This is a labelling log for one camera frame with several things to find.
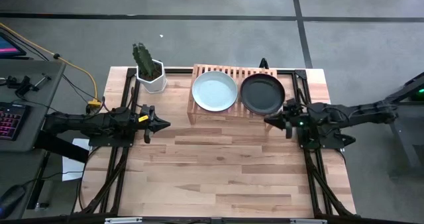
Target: white flower pot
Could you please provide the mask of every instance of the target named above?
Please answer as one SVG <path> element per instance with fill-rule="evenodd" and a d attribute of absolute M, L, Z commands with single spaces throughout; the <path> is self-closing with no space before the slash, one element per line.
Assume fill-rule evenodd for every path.
<path fill-rule="evenodd" d="M 159 62 L 155 59 L 152 59 L 152 61 L 155 64 L 159 64 L 162 67 L 162 75 L 159 78 L 156 78 L 155 80 L 149 82 L 146 80 L 143 80 L 140 78 L 139 76 L 139 72 L 138 72 L 138 66 L 137 66 L 137 80 L 141 82 L 141 84 L 143 84 L 144 88 L 146 88 L 146 91 L 150 94 L 158 94 L 158 93 L 162 93 L 165 90 L 166 84 L 168 83 L 168 80 L 166 79 L 165 76 L 165 67 L 164 64 L 162 62 Z"/>

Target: potted plant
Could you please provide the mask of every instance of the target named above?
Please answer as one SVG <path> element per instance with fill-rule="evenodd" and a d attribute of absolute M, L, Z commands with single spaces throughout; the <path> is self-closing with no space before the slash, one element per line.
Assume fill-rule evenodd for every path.
<path fill-rule="evenodd" d="M 165 76 L 164 64 L 152 59 L 147 48 L 139 42 L 132 45 L 132 55 L 137 63 L 137 79 L 150 94 L 162 93 L 168 80 Z"/>

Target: frying pan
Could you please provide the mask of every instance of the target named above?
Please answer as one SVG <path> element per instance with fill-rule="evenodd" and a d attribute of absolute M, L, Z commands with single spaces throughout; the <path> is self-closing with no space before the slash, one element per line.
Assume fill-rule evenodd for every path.
<path fill-rule="evenodd" d="M 240 96 L 243 105 L 249 111 L 269 115 L 281 108 L 286 93 L 277 78 L 267 74 L 254 74 L 241 84 Z"/>

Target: white paper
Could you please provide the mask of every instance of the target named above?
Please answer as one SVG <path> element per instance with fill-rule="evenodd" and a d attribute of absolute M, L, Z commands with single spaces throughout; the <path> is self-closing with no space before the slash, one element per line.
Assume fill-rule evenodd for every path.
<path fill-rule="evenodd" d="M 89 139 L 74 139 L 72 144 L 89 150 L 88 146 Z M 72 160 L 70 158 L 62 157 L 63 173 L 72 172 L 68 174 L 62 174 L 62 181 L 75 180 L 82 177 L 82 171 L 84 170 L 84 163 Z"/>

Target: cable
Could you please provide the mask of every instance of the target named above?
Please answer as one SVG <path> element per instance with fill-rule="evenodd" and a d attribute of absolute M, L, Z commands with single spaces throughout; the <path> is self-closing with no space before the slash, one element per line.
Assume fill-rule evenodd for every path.
<path fill-rule="evenodd" d="M 114 112 L 113 111 L 113 109 L 112 109 L 112 111 L 110 111 L 107 107 L 106 107 L 106 104 L 105 104 L 105 102 L 106 102 L 106 98 L 105 97 L 102 97 L 101 99 L 102 99 L 102 102 L 103 102 L 103 107 L 106 109 L 106 111 L 107 111 L 107 113 L 108 114 L 110 114 L 110 117 L 111 117 L 111 119 L 113 119 L 113 120 L 115 120 L 115 118 L 113 117 L 113 115 L 120 115 L 120 114 L 123 114 L 123 113 L 125 113 L 128 109 L 129 109 L 129 107 L 130 107 L 130 105 L 131 105 L 131 103 L 132 102 L 134 102 L 134 100 L 133 100 L 133 95 L 134 95 L 134 87 L 131 87 L 131 97 L 130 97 L 130 102 L 128 103 L 128 105 L 126 106 L 126 109 L 125 110 L 123 110 L 123 111 L 121 111 L 120 113 L 116 113 L 116 112 Z"/>
<path fill-rule="evenodd" d="M 37 56 L 39 55 L 43 60 L 45 60 L 45 61 L 48 61 L 48 59 L 47 59 L 47 57 L 45 57 L 45 55 L 44 54 L 42 54 L 40 51 L 38 51 L 37 49 L 35 49 L 33 46 L 31 46 L 31 45 L 29 45 L 29 44 L 27 44 L 26 42 L 24 42 L 24 41 L 22 41 L 20 38 L 18 38 L 17 36 L 15 36 L 11 31 L 9 31 L 9 30 L 7 30 L 7 29 L 5 29 L 5 28 L 0 28 L 0 29 L 2 29 L 2 30 L 4 30 L 4 31 L 6 31 L 6 32 L 8 32 L 13 38 L 15 38 L 15 39 L 17 39 L 17 40 L 19 40 L 20 42 L 22 42 L 23 44 L 26 44 L 27 46 L 29 46 L 30 48 L 32 48 L 35 52 L 33 52 L 32 50 L 30 50 L 30 49 L 28 49 L 26 46 L 24 46 L 28 51 L 30 51 L 30 52 L 32 52 L 32 53 L 34 53 L 34 54 L 36 54 Z"/>
<path fill-rule="evenodd" d="M 130 103 L 133 102 L 137 107 L 143 108 L 143 106 L 137 104 L 137 101 L 134 100 L 135 97 L 133 98 L 133 95 L 134 95 L 134 88 L 132 87 L 131 88 L 131 101 L 130 101 Z"/>
<path fill-rule="evenodd" d="M 25 99 L 25 98 L 23 98 L 23 97 L 19 97 L 19 99 L 13 100 L 11 103 L 14 103 L 15 101 L 24 101 L 24 102 L 28 102 L 28 103 L 33 103 L 33 104 L 37 104 L 37 105 L 42 105 L 42 106 L 44 106 L 44 107 L 46 107 L 46 108 L 52 109 L 53 111 L 60 112 L 60 111 L 58 111 L 57 109 L 55 109 L 55 108 L 53 108 L 53 107 L 50 107 L 50 106 L 48 106 L 48 105 L 45 105 L 45 104 L 42 104 L 42 103 L 38 103 L 38 102 L 35 102 L 35 101 L 29 101 L 29 100 L 27 100 L 27 99 Z"/>
<path fill-rule="evenodd" d="M 305 96 L 303 95 L 302 89 L 298 88 L 298 89 L 297 89 L 297 92 L 298 92 L 298 94 L 300 95 L 300 99 L 302 100 L 302 102 L 303 102 L 305 105 L 307 105 L 307 102 L 306 102 Z"/>
<path fill-rule="evenodd" d="M 92 96 L 92 95 L 90 95 L 90 94 L 88 94 L 86 91 L 84 91 L 83 89 L 81 89 L 81 88 L 79 88 L 77 85 L 75 85 L 73 82 L 71 82 L 71 80 L 69 80 L 69 78 L 68 77 L 66 77 L 65 75 L 63 75 L 63 78 L 71 85 L 71 86 L 73 86 L 73 87 L 75 87 L 76 89 L 78 89 L 78 90 L 80 90 L 80 91 L 82 91 L 84 94 L 86 94 L 86 95 L 88 95 L 88 96 L 90 96 L 91 98 L 93 98 L 93 99 L 97 99 L 97 98 L 95 98 L 94 96 Z"/>
<path fill-rule="evenodd" d="M 75 87 L 71 84 L 71 82 L 66 78 L 65 75 L 62 75 L 62 77 L 69 83 L 70 87 L 72 87 L 75 91 L 75 93 L 77 93 L 81 99 L 86 103 L 87 101 L 85 100 L 85 98 L 77 91 L 77 89 L 75 89 Z"/>
<path fill-rule="evenodd" d="M 65 59 L 61 58 L 61 57 L 59 56 L 59 54 L 55 54 L 55 53 L 53 53 L 53 52 L 51 52 L 51 51 L 49 51 L 49 50 L 47 50 L 47 49 L 45 49 L 45 48 L 43 48 L 43 47 L 41 47 L 41 46 L 37 45 L 37 44 L 35 44 L 35 43 L 33 43 L 33 42 L 29 41 L 29 40 L 28 40 L 28 39 L 26 39 L 24 36 L 22 36 L 22 35 L 20 35 L 19 33 L 15 32 L 13 29 L 9 28 L 8 26 L 4 25 L 3 23 L 0 23 L 0 26 L 2 26 L 3 28 L 7 29 L 9 32 L 11 32 L 11 33 L 13 33 L 13 34 L 17 35 L 18 37 L 20 37 L 21 39 L 23 39 L 23 40 L 24 40 L 24 41 L 26 41 L 27 43 L 29 43 L 29 44 L 31 44 L 31 45 L 33 45 L 33 46 L 35 46 L 35 47 L 37 47 L 37 48 L 39 48 L 39 49 L 41 49 L 41 50 L 43 50 L 43 51 L 47 52 L 47 53 L 49 53 L 49 54 L 50 54 L 50 55 L 52 55 L 55 59 L 59 59 L 59 60 L 63 61 L 64 63 L 66 63 L 67 65 L 69 65 L 69 66 L 71 66 L 71 67 L 73 67 L 73 68 L 76 68 L 76 69 L 80 70 L 81 72 L 83 72 L 83 73 L 87 74 L 87 75 L 90 77 L 91 81 L 93 82 L 93 86 L 94 86 L 94 97 L 96 97 L 95 99 L 96 99 L 97 101 L 99 101 L 99 100 L 98 100 L 98 98 L 97 98 L 97 84 L 95 83 L 95 80 L 94 80 L 93 76 L 92 76 L 89 72 L 87 72 L 87 71 L 86 71 L 86 70 L 84 70 L 83 68 L 80 68 L 79 66 L 74 65 L 74 64 L 72 64 L 72 63 L 68 62 L 67 60 L 65 60 Z"/>
<path fill-rule="evenodd" d="M 33 54 L 35 54 L 35 55 L 37 55 L 39 58 L 41 58 L 42 60 L 44 60 L 44 61 L 48 61 L 48 59 L 44 56 L 44 55 L 40 55 L 40 52 L 38 51 L 38 50 L 36 50 L 35 48 L 32 48 L 32 49 L 34 49 L 36 52 L 34 52 L 33 50 L 31 50 L 31 49 L 29 49 L 27 46 L 29 46 L 28 44 L 26 44 L 26 45 L 24 45 L 24 42 L 22 42 L 21 40 L 19 40 L 17 37 L 15 37 L 17 40 L 19 40 L 19 41 L 21 41 L 21 42 L 18 42 L 18 41 L 16 41 L 16 40 L 13 40 L 10 36 L 8 36 L 7 34 L 5 34 L 5 36 L 7 37 L 7 38 L 9 38 L 10 40 L 12 40 L 13 42 L 16 42 L 17 44 L 19 44 L 19 45 L 21 45 L 22 47 L 24 47 L 25 49 L 27 49 L 29 52 L 32 52 Z"/>
<path fill-rule="evenodd" d="M 26 181 L 25 183 L 21 184 L 21 186 L 25 186 L 25 185 L 27 185 L 27 184 L 29 184 L 29 183 L 31 183 L 33 181 L 37 181 L 37 180 L 47 180 L 47 179 L 49 179 L 49 178 L 51 178 L 53 176 L 56 176 L 58 174 L 69 174 L 69 173 L 79 173 L 79 172 L 83 172 L 83 171 L 69 171 L 69 172 L 55 173 L 55 174 L 52 174 L 52 175 L 47 176 L 47 177 L 35 178 L 33 180 Z"/>
<path fill-rule="evenodd" d="M 78 198 L 78 202 L 79 202 L 79 208 L 81 208 L 81 210 L 83 209 L 83 205 L 82 205 L 82 201 L 81 201 L 81 186 L 82 186 L 82 178 L 84 177 L 84 173 L 85 173 L 85 167 L 87 166 L 87 163 L 88 163 L 88 160 L 90 160 L 90 158 L 91 158 L 91 156 L 93 156 L 93 154 L 98 150 L 100 148 L 100 146 L 98 146 L 98 147 L 95 147 L 91 152 L 90 152 L 90 154 L 88 155 L 88 158 L 87 158 L 87 162 L 84 164 L 84 169 L 83 169 L 83 172 L 82 172 L 82 176 L 81 176 L 81 179 L 80 179 L 80 181 L 78 182 L 78 186 L 77 186 L 77 198 Z"/>

